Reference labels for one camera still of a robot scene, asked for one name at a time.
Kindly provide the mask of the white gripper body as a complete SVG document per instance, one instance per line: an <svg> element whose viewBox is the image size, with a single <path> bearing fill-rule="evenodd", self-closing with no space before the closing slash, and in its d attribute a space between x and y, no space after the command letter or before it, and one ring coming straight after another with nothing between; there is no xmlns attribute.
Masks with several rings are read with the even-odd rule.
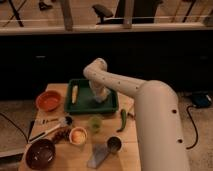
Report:
<svg viewBox="0 0 213 171"><path fill-rule="evenodd" d="M110 90L108 88L97 82L90 81L89 87L91 88L94 94L94 99L98 103L104 102L107 99L108 95L110 94Z"/></svg>

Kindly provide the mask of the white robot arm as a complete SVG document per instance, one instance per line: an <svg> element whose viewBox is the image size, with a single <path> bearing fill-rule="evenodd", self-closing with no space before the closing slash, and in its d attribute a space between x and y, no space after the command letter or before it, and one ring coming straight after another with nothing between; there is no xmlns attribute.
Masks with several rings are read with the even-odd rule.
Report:
<svg viewBox="0 0 213 171"><path fill-rule="evenodd" d="M190 171L178 97L168 84L110 73L102 58L87 65L83 75L134 99L142 171Z"/></svg>

